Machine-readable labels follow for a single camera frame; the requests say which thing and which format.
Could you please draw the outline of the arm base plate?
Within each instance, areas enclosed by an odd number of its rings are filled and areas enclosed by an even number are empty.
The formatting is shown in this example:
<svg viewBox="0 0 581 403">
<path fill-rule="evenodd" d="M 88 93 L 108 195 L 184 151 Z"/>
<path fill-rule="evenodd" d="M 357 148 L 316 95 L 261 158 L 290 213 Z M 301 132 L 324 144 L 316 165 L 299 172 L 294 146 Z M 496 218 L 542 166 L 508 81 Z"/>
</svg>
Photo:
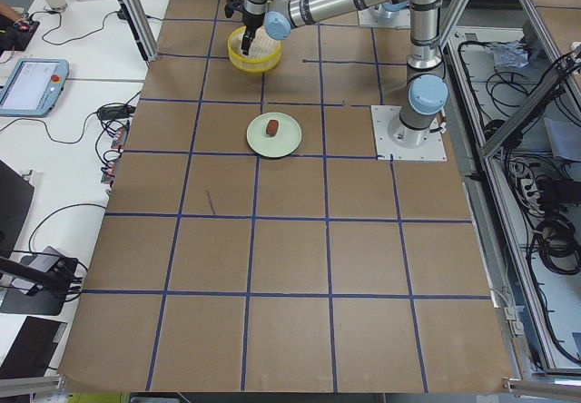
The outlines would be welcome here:
<svg viewBox="0 0 581 403">
<path fill-rule="evenodd" d="M 371 105 L 371 121 L 377 158 L 381 161 L 445 162 L 446 155 L 438 117 L 429 128 L 411 130 L 400 120 L 399 105 Z"/>
</svg>

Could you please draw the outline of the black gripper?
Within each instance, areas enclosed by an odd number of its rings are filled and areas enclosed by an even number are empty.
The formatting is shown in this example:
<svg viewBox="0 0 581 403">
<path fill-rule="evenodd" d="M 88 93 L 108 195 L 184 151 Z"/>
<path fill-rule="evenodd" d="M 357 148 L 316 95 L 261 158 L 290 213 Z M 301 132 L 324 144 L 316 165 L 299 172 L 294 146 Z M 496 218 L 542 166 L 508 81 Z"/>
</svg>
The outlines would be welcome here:
<svg viewBox="0 0 581 403">
<path fill-rule="evenodd" d="M 226 0 L 224 14 L 227 18 L 232 18 L 235 12 L 242 14 L 242 22 L 245 31 L 241 38 L 241 52 L 248 56 L 252 40 L 256 32 L 262 26 L 266 13 L 266 2 L 254 0 Z"/>
</svg>

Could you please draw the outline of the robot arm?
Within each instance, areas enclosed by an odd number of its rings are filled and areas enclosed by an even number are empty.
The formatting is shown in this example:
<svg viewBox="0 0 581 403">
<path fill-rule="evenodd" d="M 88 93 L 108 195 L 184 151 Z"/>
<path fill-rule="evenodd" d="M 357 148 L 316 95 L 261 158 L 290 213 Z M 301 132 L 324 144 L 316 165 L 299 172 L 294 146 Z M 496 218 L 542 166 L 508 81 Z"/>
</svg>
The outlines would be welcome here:
<svg viewBox="0 0 581 403">
<path fill-rule="evenodd" d="M 386 63 L 407 66 L 407 81 L 399 91 L 400 110 L 387 127 L 390 140 L 418 149 L 434 131 L 434 120 L 447 99 L 448 87 L 440 45 L 442 0 L 227 0 L 226 17 L 241 14 L 245 27 L 241 50 L 248 54 L 260 29 L 273 40 L 319 22 L 356 15 L 372 29 L 377 56 Z"/>
</svg>

